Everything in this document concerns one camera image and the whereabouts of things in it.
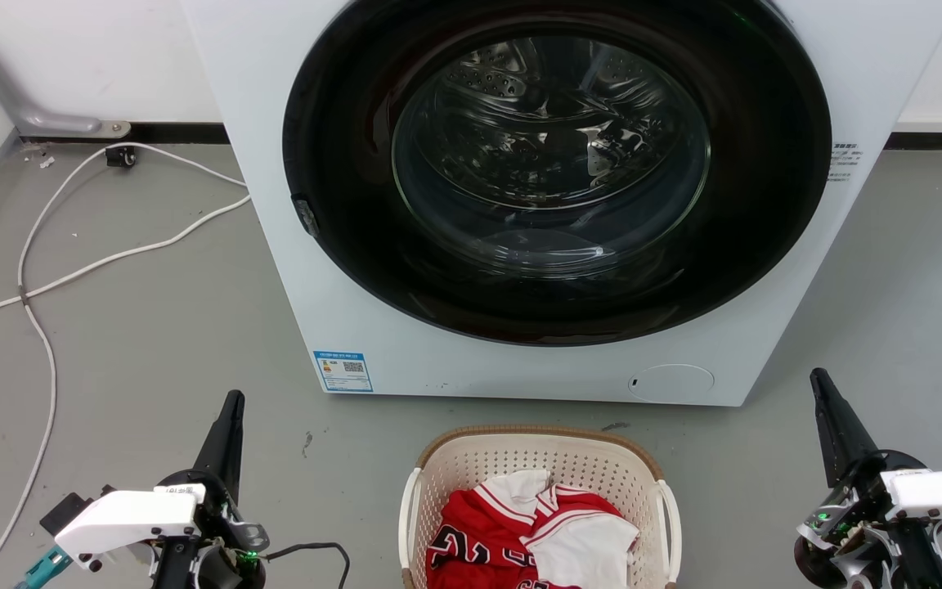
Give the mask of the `grey metal pipe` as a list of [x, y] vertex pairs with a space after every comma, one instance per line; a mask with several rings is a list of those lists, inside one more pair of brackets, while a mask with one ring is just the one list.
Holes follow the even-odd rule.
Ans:
[[111, 142], [127, 137], [132, 131], [132, 125], [124, 120], [67, 115], [39, 105], [8, 74], [1, 62], [0, 105], [14, 123], [20, 137]]

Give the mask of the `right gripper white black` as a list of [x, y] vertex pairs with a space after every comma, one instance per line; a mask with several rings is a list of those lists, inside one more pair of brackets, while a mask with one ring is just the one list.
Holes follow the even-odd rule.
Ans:
[[818, 589], [942, 589], [942, 470], [876, 457], [827, 370], [809, 383], [830, 493], [797, 526], [797, 569]]

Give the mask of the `white garment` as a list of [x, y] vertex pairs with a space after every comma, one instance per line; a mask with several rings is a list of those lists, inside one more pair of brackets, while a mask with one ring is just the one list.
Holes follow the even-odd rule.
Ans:
[[548, 470], [487, 479], [476, 495], [512, 533], [504, 564], [535, 570], [538, 581], [573, 589], [629, 589], [639, 530], [597, 493], [552, 481]]

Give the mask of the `round white filter cover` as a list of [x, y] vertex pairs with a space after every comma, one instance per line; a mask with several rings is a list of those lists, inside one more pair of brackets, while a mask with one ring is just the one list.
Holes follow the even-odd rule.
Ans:
[[651, 366], [632, 376], [628, 390], [642, 402], [661, 405], [706, 405], [715, 377], [701, 366]]

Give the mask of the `white front-load washing machine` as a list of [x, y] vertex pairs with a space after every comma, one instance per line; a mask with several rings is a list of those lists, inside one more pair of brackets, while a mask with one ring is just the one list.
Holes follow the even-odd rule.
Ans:
[[304, 346], [312, 362], [316, 350], [362, 353], [374, 392], [360, 394], [642, 402], [628, 390], [632, 376], [688, 364], [715, 377], [704, 406], [741, 406], [942, 39], [942, 0], [769, 0], [814, 60], [832, 144], [863, 151], [852, 178], [826, 180], [792, 249], [714, 312], [643, 338], [536, 347], [396, 312], [348, 278], [304, 228], [285, 179], [285, 108], [307, 54], [353, 2], [181, 0]]

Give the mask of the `blue energy label sticker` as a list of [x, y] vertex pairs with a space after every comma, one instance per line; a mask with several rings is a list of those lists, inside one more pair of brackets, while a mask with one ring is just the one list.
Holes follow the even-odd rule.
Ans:
[[360, 352], [312, 352], [324, 391], [329, 393], [373, 393], [369, 367]]

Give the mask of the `white plastic laundry basket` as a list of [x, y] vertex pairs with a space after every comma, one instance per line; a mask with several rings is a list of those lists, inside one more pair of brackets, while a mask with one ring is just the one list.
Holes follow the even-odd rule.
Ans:
[[554, 482], [598, 493], [638, 527], [630, 589], [679, 589], [683, 527], [657, 460], [618, 434], [545, 425], [466, 426], [427, 445], [405, 483], [397, 525], [405, 589], [428, 589], [425, 552], [450, 493], [520, 470], [547, 470]]

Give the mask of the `small printed text label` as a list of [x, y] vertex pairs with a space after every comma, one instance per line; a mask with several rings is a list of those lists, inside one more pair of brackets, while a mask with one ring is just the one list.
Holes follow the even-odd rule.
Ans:
[[827, 183], [848, 182], [859, 167], [863, 151], [857, 144], [834, 142], [832, 145]]

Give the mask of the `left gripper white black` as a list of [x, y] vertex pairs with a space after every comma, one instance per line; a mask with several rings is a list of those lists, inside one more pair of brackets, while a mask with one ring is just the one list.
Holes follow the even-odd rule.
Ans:
[[245, 395], [229, 391], [193, 470], [150, 491], [65, 497], [40, 523], [71, 565], [97, 573], [115, 551], [147, 563], [152, 589], [264, 589], [265, 528], [238, 511]]

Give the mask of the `black round washer door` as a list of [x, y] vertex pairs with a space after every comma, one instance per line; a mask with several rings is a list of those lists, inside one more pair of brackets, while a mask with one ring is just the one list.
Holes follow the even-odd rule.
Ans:
[[575, 347], [758, 283], [819, 207], [832, 112], [769, 0], [354, 0], [281, 146], [304, 228], [376, 299]]

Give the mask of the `red basketball jersey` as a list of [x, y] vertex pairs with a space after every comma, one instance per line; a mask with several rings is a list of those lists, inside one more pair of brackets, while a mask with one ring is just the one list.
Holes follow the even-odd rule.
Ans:
[[532, 568], [504, 564], [514, 537], [476, 495], [460, 489], [442, 508], [442, 522], [424, 551], [427, 589], [573, 589], [538, 581]]

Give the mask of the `teal plastic connector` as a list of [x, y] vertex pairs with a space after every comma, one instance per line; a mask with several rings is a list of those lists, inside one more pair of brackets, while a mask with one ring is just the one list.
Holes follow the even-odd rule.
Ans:
[[24, 577], [12, 589], [44, 589], [73, 562], [71, 556], [60, 546], [53, 546], [24, 573]]

